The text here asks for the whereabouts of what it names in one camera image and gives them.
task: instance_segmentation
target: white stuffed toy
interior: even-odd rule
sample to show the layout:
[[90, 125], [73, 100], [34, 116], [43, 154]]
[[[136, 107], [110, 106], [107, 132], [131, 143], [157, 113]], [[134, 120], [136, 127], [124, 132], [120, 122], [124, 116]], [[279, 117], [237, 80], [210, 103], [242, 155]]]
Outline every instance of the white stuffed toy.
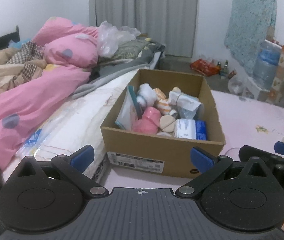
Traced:
[[145, 83], [140, 85], [136, 100], [144, 110], [147, 107], [154, 105], [154, 102], [157, 100], [157, 95], [155, 91], [150, 87], [150, 85]]

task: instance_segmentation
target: curtain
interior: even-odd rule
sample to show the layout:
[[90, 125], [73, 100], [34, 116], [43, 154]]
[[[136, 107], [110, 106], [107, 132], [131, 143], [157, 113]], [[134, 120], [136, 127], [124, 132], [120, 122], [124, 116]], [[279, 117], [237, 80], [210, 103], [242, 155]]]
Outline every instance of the curtain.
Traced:
[[147, 33], [148, 37], [165, 44], [166, 54], [192, 57], [197, 0], [94, 2], [97, 26], [107, 20], [118, 28], [124, 25], [135, 27], [141, 33]]

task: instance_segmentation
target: black bed frame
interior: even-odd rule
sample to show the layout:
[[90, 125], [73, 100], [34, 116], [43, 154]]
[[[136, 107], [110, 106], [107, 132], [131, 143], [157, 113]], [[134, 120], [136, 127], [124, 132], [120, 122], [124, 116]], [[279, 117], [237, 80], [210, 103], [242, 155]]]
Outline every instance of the black bed frame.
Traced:
[[16, 26], [16, 31], [13, 33], [6, 34], [2, 37], [0, 37], [0, 50], [5, 49], [8, 47], [8, 43], [10, 41], [19, 42], [20, 41], [20, 32], [19, 32], [19, 26]]

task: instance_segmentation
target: beige blanket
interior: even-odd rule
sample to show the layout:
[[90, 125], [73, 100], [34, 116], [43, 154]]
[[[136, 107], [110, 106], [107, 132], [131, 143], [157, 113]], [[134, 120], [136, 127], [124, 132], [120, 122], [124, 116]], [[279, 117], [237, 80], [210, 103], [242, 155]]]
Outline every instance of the beige blanket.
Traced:
[[46, 67], [43, 59], [31, 60], [24, 64], [6, 64], [16, 53], [8, 48], [0, 51], [0, 94], [42, 75]]

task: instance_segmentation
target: black circular disc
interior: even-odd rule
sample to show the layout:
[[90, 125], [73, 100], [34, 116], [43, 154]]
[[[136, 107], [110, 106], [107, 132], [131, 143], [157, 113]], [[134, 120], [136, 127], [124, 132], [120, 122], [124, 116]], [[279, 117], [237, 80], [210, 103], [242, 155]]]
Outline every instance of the black circular disc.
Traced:
[[0, 191], [0, 221], [8, 229], [44, 232], [75, 218], [83, 197], [74, 185], [61, 180], [49, 183], [16, 183]]
[[212, 184], [203, 192], [201, 204], [214, 221], [233, 230], [274, 228], [284, 221], [284, 191], [263, 181], [256, 177]]

